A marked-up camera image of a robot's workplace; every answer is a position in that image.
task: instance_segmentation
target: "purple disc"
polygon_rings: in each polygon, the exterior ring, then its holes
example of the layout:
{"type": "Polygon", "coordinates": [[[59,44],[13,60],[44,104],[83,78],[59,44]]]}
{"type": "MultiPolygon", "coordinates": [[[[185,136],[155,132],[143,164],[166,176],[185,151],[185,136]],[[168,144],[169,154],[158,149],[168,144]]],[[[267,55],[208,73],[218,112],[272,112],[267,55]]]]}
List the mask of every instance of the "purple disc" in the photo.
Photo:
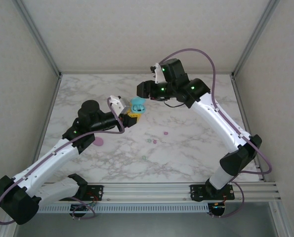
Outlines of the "purple disc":
{"type": "Polygon", "coordinates": [[[100,146],[103,146],[104,144],[104,141],[103,141],[103,138],[100,138],[100,137],[96,137],[95,138],[95,141],[93,142],[94,145],[100,147],[100,146]]]}

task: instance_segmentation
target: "white marble table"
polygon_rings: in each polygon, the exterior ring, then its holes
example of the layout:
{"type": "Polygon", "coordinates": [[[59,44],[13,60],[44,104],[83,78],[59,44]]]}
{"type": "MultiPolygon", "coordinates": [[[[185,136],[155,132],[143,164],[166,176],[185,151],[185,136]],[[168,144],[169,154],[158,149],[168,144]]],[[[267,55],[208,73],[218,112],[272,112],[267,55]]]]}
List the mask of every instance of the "white marble table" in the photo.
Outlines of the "white marble table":
{"type": "MultiPolygon", "coordinates": [[[[189,75],[211,87],[211,75],[189,75]]],[[[108,112],[106,99],[120,95],[131,99],[136,86],[152,75],[64,75],[51,114],[41,156],[72,125],[82,102],[93,99],[108,112]]],[[[216,99],[240,125],[242,119],[228,75],[217,75],[216,99]]],[[[186,106],[169,108],[148,100],[139,123],[122,135],[98,134],[103,146],[91,145],[77,159],[57,171],[49,182],[77,173],[88,182],[176,183],[204,182],[218,168],[227,153],[221,139],[208,124],[186,106]],[[157,140],[149,143],[148,139],[157,140]]],[[[246,170],[256,170],[251,162],[246,170]]],[[[257,175],[242,174],[237,181],[259,181],[257,175]]]]}

